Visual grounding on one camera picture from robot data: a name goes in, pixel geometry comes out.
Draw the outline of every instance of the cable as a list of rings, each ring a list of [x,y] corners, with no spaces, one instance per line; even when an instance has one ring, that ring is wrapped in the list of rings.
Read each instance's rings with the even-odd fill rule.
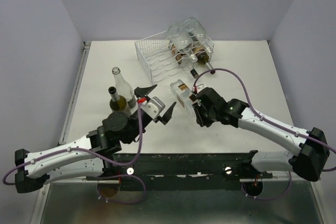
[[[201,73],[201,74],[196,78],[196,80],[195,80],[195,82],[194,82],[194,90],[195,90],[195,92],[197,92],[196,83],[197,83],[197,81],[200,79],[200,77],[203,76],[203,75],[205,75],[205,74],[208,73],[208,72],[213,71],[213,70],[215,70],[215,71],[224,71],[224,72],[228,72],[228,73],[232,74],[234,77],[236,77],[236,78],[238,79],[238,81],[240,82],[241,86],[243,87],[243,90],[244,90],[244,93],[245,93],[245,96],[246,96],[247,103],[248,103],[248,105],[250,106],[251,110],[253,111],[253,113],[254,113],[257,117],[259,117],[259,118],[262,117],[262,115],[259,114],[259,113],[255,110],[255,108],[252,106],[250,97],[248,96],[248,93],[247,93],[246,86],[244,85],[242,79],[241,79],[236,73],[232,72],[231,70],[228,70],[228,69],[225,69],[225,68],[214,68],[214,69],[210,69],[210,70],[206,70],[206,71],[204,71],[203,73]],[[288,132],[288,133],[291,133],[291,134],[294,134],[294,135],[298,135],[298,136],[300,136],[300,137],[303,137],[303,138],[306,138],[306,139],[308,139],[308,140],[311,140],[311,141],[313,141],[313,142],[315,142],[315,143],[318,143],[318,144],[320,144],[320,145],[322,145],[322,146],[328,148],[329,150],[331,150],[332,152],[334,152],[334,153],[336,154],[336,149],[333,148],[333,147],[331,147],[331,146],[329,146],[328,144],[325,144],[325,143],[323,143],[323,142],[321,142],[321,141],[318,141],[317,139],[315,139],[315,138],[313,138],[313,137],[311,137],[311,136],[306,136],[306,135],[303,135],[303,134],[301,134],[301,133],[297,134],[295,131],[293,131],[293,130],[291,130],[291,129],[288,129],[288,128],[286,128],[286,127],[280,125],[280,124],[277,124],[277,123],[273,122],[272,120],[267,119],[266,117],[263,117],[262,119],[263,119],[265,122],[269,123],[270,125],[273,125],[273,126],[279,128],[279,129],[281,129],[281,130],[284,130],[284,131]],[[323,172],[332,172],[332,171],[334,171],[334,170],[336,170],[336,166],[333,167],[333,168],[323,169],[322,171],[323,171]]]
[[[130,166],[130,165],[134,164],[138,160],[138,158],[140,156],[141,147],[142,147],[142,135],[143,135],[142,131],[143,131],[143,128],[142,128],[142,120],[141,120],[141,105],[142,105],[143,101],[144,100],[141,100],[141,99],[138,101],[138,103],[139,103],[139,105],[138,105],[139,147],[138,147],[138,151],[137,151],[137,153],[136,153],[136,155],[135,155],[135,157],[134,157],[133,160],[131,160],[131,161],[127,162],[127,163],[119,163],[119,162],[113,161],[113,160],[111,160],[111,159],[109,159],[107,157],[104,157],[104,156],[102,156],[102,155],[100,155],[98,153],[95,153],[95,152],[93,152],[91,150],[87,150],[87,149],[84,149],[84,148],[74,147],[74,148],[70,148],[69,150],[68,149],[59,150],[59,151],[55,151],[55,152],[43,155],[41,157],[37,157],[37,158],[35,158],[35,162],[36,161],[40,161],[40,160],[45,159],[45,158],[48,158],[48,157],[51,157],[51,156],[54,156],[54,155],[57,155],[57,154],[60,154],[60,153],[68,152],[68,151],[70,151],[70,152],[71,151],[81,151],[81,152],[86,152],[86,153],[92,154],[92,155],[94,155],[94,156],[96,156],[96,157],[98,157],[98,158],[100,158],[100,159],[102,159],[102,160],[104,160],[106,162],[109,162],[109,163],[111,163],[113,165],[117,165],[117,166]],[[16,171],[16,170],[18,170],[18,169],[26,166],[26,165],[29,165],[29,164],[31,164],[31,161],[27,161],[27,162],[25,162],[23,164],[20,164],[20,165],[18,165],[16,167],[12,168],[11,170],[9,170],[5,174],[5,176],[3,177],[2,183],[5,184],[5,185],[7,185],[7,186],[15,185],[15,183],[7,182],[7,177],[12,172],[14,172],[14,171]],[[143,188],[144,188],[144,195],[141,197],[140,200],[137,200],[137,201],[134,201],[134,202],[131,202],[131,203],[129,203],[129,202],[121,202],[121,201],[120,202],[114,201],[114,202],[116,202],[116,203],[123,203],[123,204],[134,204],[134,203],[139,202],[139,201],[141,201],[141,200],[144,199],[145,194],[146,194],[146,186],[145,186],[144,182],[140,178],[138,178],[138,177],[136,177],[134,175],[128,175],[128,174],[125,174],[125,175],[115,175],[115,176],[110,176],[110,177],[101,177],[99,180],[101,180],[101,179],[119,178],[119,177],[131,177],[131,178],[134,178],[134,179],[138,180],[141,183],[141,185],[143,186]]]
[[[286,195],[286,194],[289,192],[290,188],[292,187],[292,181],[293,181],[293,180],[292,180],[292,175],[291,175],[290,172],[289,172],[288,174],[289,174],[289,182],[288,182],[288,186],[287,186],[286,190],[283,191],[283,193],[282,193],[282,194],[279,194],[278,196],[275,196],[275,197],[272,197],[272,198],[258,198],[258,197],[256,197],[256,196],[251,196],[251,195],[247,194],[247,192],[246,192],[246,186],[245,186],[244,183],[242,183],[242,185],[241,185],[241,186],[242,186],[242,187],[241,187],[241,190],[242,190],[242,192],[245,194],[245,197],[248,197],[248,198],[250,198],[250,199],[261,200],[261,201],[270,201],[270,200],[276,200],[276,199],[279,199],[279,198],[281,198],[282,196]]]
[[[117,200],[117,199],[111,199],[111,198],[107,198],[106,200],[108,202],[114,202],[114,203],[119,203],[119,204],[126,204],[126,205],[131,205],[131,204],[136,204],[139,202],[142,202],[145,197],[146,197],[146,185],[145,183],[142,181],[141,178],[136,177],[134,175],[129,175],[129,174],[123,174],[123,175],[115,175],[115,176],[109,176],[109,177],[99,177],[99,180],[104,180],[104,179],[112,179],[112,178],[122,178],[122,177],[129,177],[129,178],[135,178],[137,181],[140,182],[140,184],[142,185],[143,188],[143,194],[141,196],[140,199],[134,200],[134,201],[121,201],[121,200]]]

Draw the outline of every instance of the gray wall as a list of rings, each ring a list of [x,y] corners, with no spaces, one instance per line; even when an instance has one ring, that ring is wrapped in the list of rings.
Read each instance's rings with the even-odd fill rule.
[[[0,49],[3,176],[15,150],[56,146],[82,42],[61,0],[0,0]],[[29,223],[35,199],[0,183],[0,223]]]
[[[190,15],[213,39],[271,39],[293,0],[62,0],[82,39],[140,39]]]
[[[324,130],[336,147],[336,0],[294,0],[270,49],[294,123]],[[331,155],[328,167],[336,164]],[[322,174],[327,203],[336,214],[336,173]]]

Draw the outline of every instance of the dish rack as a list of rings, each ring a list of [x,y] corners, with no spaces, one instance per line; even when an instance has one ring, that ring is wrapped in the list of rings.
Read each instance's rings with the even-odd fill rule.
[[[213,50],[214,43],[212,40],[210,40],[210,44]],[[170,41],[167,31],[136,41],[135,48],[138,61],[152,84],[176,75],[183,69],[183,64],[180,65],[179,63],[183,59],[188,60],[188,56],[183,55],[181,57],[181,54],[173,48],[173,43]]]

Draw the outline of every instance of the purple cable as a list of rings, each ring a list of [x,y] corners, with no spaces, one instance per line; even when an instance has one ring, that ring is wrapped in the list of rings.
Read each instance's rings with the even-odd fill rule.
[[[77,148],[77,147],[75,147],[75,148],[70,148],[70,151],[81,151],[81,152],[90,153],[90,154],[92,154],[92,155],[94,155],[94,156],[96,156],[96,157],[98,157],[98,158],[100,158],[100,159],[102,159],[102,160],[104,160],[104,161],[106,161],[106,162],[109,162],[109,163],[111,163],[111,164],[113,164],[113,165],[117,165],[117,166],[130,166],[130,165],[134,164],[134,163],[138,160],[138,158],[139,158],[139,156],[140,156],[140,153],[141,153],[141,147],[142,147],[142,134],[143,134],[142,130],[143,130],[143,128],[142,128],[142,120],[141,120],[141,105],[142,105],[142,103],[139,103],[139,105],[138,105],[139,147],[138,147],[138,152],[136,153],[136,155],[135,155],[135,157],[134,157],[133,160],[131,160],[131,161],[127,162],[127,163],[119,163],[119,162],[113,161],[113,160],[111,160],[111,159],[109,159],[109,158],[107,158],[107,157],[104,157],[104,156],[102,156],[102,155],[100,155],[100,154],[98,154],[98,153],[95,153],[95,152],[93,152],[93,151],[91,151],[91,150],[87,150],[87,149],[84,149],[84,148]],[[35,158],[35,161],[40,161],[40,160],[42,160],[42,159],[45,159],[45,158],[48,158],[48,157],[51,157],[51,156],[54,156],[54,155],[57,155],[57,154],[60,154],[60,153],[64,153],[64,152],[68,152],[68,149],[55,151],[55,152],[52,152],[52,153],[43,155],[43,156],[41,156],[41,157],[37,157],[37,158]],[[26,165],[29,165],[29,164],[31,164],[31,161],[27,161],[27,162],[25,162],[25,163],[23,163],[23,164],[20,164],[20,165],[18,165],[18,166],[16,166],[16,167],[12,168],[11,170],[9,170],[9,171],[5,174],[5,176],[3,177],[3,179],[2,179],[2,183],[5,184],[5,185],[7,185],[7,186],[13,186],[13,185],[15,185],[15,183],[7,182],[7,181],[6,181],[6,180],[7,180],[7,177],[8,177],[12,172],[14,172],[14,171],[16,171],[16,170],[18,170],[18,169],[20,169],[20,168],[26,166]],[[144,189],[144,195],[141,197],[140,200],[137,200],[137,201],[134,201],[134,202],[129,202],[129,203],[127,203],[127,202],[121,202],[121,201],[119,201],[119,202],[118,202],[118,201],[113,201],[113,202],[116,202],[116,203],[123,203],[123,204],[134,204],[134,203],[137,203],[137,202],[142,201],[142,200],[145,198],[145,194],[146,194],[146,186],[145,186],[144,182],[143,182],[140,178],[138,178],[138,177],[136,177],[136,176],[134,176],[134,175],[128,175],[128,174],[125,174],[125,175],[115,175],[115,176],[110,176],[110,177],[101,177],[100,179],[112,179],[112,178],[119,178],[119,177],[131,177],[131,178],[135,178],[136,180],[138,180],[138,181],[141,183],[141,185],[143,186],[143,189]]]
[[[242,186],[241,190],[244,193],[245,197],[248,197],[250,199],[261,200],[261,201],[270,201],[270,200],[279,199],[282,196],[286,195],[289,192],[290,188],[292,187],[292,175],[291,175],[290,172],[288,174],[289,174],[289,183],[288,183],[288,186],[287,186],[286,190],[283,191],[283,193],[279,194],[278,196],[275,196],[275,197],[272,197],[272,198],[258,198],[258,197],[255,197],[255,196],[248,195],[247,192],[246,192],[246,187],[245,187],[244,183],[242,183],[242,185],[241,185]]]
[[[205,75],[206,73],[211,72],[211,71],[213,71],[213,70],[228,72],[228,73],[232,74],[234,77],[236,77],[236,78],[238,79],[238,81],[240,82],[241,86],[243,87],[243,90],[244,90],[244,93],[245,93],[245,96],[246,96],[246,99],[247,99],[247,103],[248,103],[248,105],[250,106],[251,110],[253,111],[253,113],[254,113],[257,117],[259,117],[259,118],[262,117],[262,115],[259,114],[259,113],[254,109],[254,107],[252,106],[250,97],[248,96],[247,89],[246,89],[246,87],[245,87],[245,85],[244,85],[242,79],[241,79],[236,73],[232,72],[231,70],[228,70],[228,69],[225,69],[225,68],[214,68],[214,69],[210,69],[210,70],[206,70],[206,71],[204,71],[203,73],[201,73],[201,74],[196,78],[196,80],[195,80],[195,82],[194,82],[194,89],[195,89],[195,90],[196,90],[196,83],[197,83],[197,81],[199,80],[199,78],[200,78],[201,76]],[[296,135],[296,131],[293,131],[293,130],[288,129],[288,128],[286,128],[286,127],[280,125],[280,124],[277,124],[277,123],[275,123],[275,122],[273,122],[273,121],[267,119],[266,117],[264,117],[263,120],[264,120],[265,122],[269,123],[270,125],[273,125],[273,126],[279,128],[279,129],[281,129],[281,130],[284,130],[284,131],[286,131],[286,132],[288,132],[288,133],[291,133],[291,134]],[[301,134],[301,133],[299,133],[298,136],[303,137],[303,138],[306,138],[306,139],[308,139],[308,140],[311,140],[311,141],[313,141],[313,142],[315,142],[315,143],[318,143],[318,144],[320,144],[320,145],[322,145],[322,146],[328,148],[329,150],[331,150],[332,152],[334,152],[334,153],[336,154],[336,149],[333,148],[333,147],[331,147],[331,146],[329,146],[328,144],[325,144],[325,143],[323,143],[323,142],[321,142],[321,141],[318,141],[317,139],[315,139],[315,138],[313,138],[313,137],[311,137],[311,136],[306,136],[306,135],[303,135],[303,134]],[[336,166],[333,167],[333,168],[323,169],[322,171],[323,171],[323,172],[332,172],[332,171],[334,171],[334,170],[336,170]]]

